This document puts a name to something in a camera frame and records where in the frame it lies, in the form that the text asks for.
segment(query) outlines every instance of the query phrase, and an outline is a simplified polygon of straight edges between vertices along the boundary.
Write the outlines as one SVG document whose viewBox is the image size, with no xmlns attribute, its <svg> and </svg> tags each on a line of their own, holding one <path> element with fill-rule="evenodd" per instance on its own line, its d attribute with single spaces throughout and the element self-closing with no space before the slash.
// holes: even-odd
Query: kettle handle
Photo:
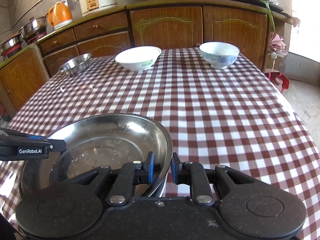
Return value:
<svg viewBox="0 0 320 240">
<path fill-rule="evenodd" d="M 49 24 L 50 24 L 51 26 L 54 26 L 54 25 L 53 25 L 53 22 L 52 22 L 52 18 L 51 18 L 51 14 L 52 14 L 53 8 L 54 8 L 54 7 L 51 7 L 51 8 L 49 9 L 48 14 L 47 14 L 47 20 L 48 20 L 48 22 L 49 22 Z"/>
</svg>

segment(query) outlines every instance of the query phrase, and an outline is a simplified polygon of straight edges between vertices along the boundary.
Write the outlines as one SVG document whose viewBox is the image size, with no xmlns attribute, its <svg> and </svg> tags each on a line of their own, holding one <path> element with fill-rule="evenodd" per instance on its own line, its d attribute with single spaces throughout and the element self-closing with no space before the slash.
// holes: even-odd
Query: wooden cabinet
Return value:
<svg viewBox="0 0 320 240">
<path fill-rule="evenodd" d="M 43 54 L 47 54 L 50 51 L 57 50 L 73 42 L 76 42 L 76 37 L 73 29 L 69 29 L 41 42 L 40 48 Z"/>
<path fill-rule="evenodd" d="M 262 68 L 268 33 L 266 14 L 214 6 L 204 6 L 203 14 L 204 42 L 234 44 L 257 67 Z"/>
<path fill-rule="evenodd" d="M 90 52 L 93 57 L 115 55 L 129 48 L 129 32 L 114 33 L 78 43 L 79 54 Z"/>
<path fill-rule="evenodd" d="M 0 79 L 17 110 L 45 83 L 32 50 L 26 51 L 1 69 Z"/>
<path fill-rule="evenodd" d="M 76 40 L 80 41 L 89 37 L 127 27 L 128 20 L 126 12 L 118 12 L 75 26 L 74 32 Z"/>
<path fill-rule="evenodd" d="M 195 47 L 203 42 L 201 7 L 164 7 L 130 12 L 136 46 Z"/>
<path fill-rule="evenodd" d="M 58 68 L 61 67 L 61 65 L 76 56 L 79 56 L 79 52 L 77 46 L 75 45 L 44 57 L 44 62 L 47 66 L 50 76 L 53 76 L 58 71 Z"/>
</svg>

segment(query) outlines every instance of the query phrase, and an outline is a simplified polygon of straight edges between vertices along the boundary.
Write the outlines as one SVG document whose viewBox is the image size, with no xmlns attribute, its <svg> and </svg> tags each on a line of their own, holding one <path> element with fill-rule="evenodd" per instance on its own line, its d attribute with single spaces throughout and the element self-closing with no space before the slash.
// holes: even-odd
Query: white bowl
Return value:
<svg viewBox="0 0 320 240">
<path fill-rule="evenodd" d="M 131 71 L 149 69 L 157 60 L 162 50 L 153 46 L 141 46 L 127 49 L 116 56 L 116 62 Z"/>
<path fill-rule="evenodd" d="M 225 69 L 232 65 L 238 55 L 239 48 L 224 42 L 206 42 L 200 46 L 201 56 L 216 69 Z"/>
</svg>

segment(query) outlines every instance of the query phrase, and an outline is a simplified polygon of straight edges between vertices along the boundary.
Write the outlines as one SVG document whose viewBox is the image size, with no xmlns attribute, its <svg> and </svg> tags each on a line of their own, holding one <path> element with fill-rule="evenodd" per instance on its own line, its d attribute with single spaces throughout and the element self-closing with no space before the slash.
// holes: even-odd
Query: table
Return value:
<svg viewBox="0 0 320 240">
<path fill-rule="evenodd" d="M 198 48 L 164 50 L 153 68 L 129 72 L 114 56 L 85 72 L 58 73 L 12 119 L 9 128 L 48 135 L 79 119 L 113 112 L 142 114 L 169 131 L 182 161 L 225 164 L 297 195 L 308 208 L 299 237 L 320 237 L 319 152 L 287 100 L 243 55 L 226 70 Z M 0 165 L 0 212 L 15 227 L 20 162 Z M 188 195 L 168 176 L 166 196 Z"/>
</svg>

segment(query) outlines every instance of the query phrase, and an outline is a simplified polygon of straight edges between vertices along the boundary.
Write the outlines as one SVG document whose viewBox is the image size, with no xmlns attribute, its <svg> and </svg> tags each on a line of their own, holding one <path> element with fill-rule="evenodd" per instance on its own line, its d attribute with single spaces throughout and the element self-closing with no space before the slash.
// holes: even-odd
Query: bowl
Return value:
<svg viewBox="0 0 320 240">
<path fill-rule="evenodd" d="M 63 64 L 58 72 L 62 72 L 68 77 L 77 75 L 88 68 L 91 56 L 91 53 L 86 53 L 75 57 Z"/>
<path fill-rule="evenodd" d="M 157 60 L 162 50 L 153 46 L 141 46 L 122 51 L 115 61 L 130 71 L 149 69 Z"/>
<path fill-rule="evenodd" d="M 69 124 L 49 138 L 65 140 L 66 150 L 24 163 L 19 186 L 22 198 L 101 165 L 119 169 L 127 162 L 144 161 L 149 151 L 155 153 L 154 182 L 137 185 L 135 195 L 162 192 L 172 158 L 172 140 L 151 118 L 129 113 L 96 115 Z"/>
<path fill-rule="evenodd" d="M 240 52 L 235 45 L 216 41 L 206 42 L 199 49 L 203 59 L 216 69 L 225 69 L 232 65 Z"/>
</svg>

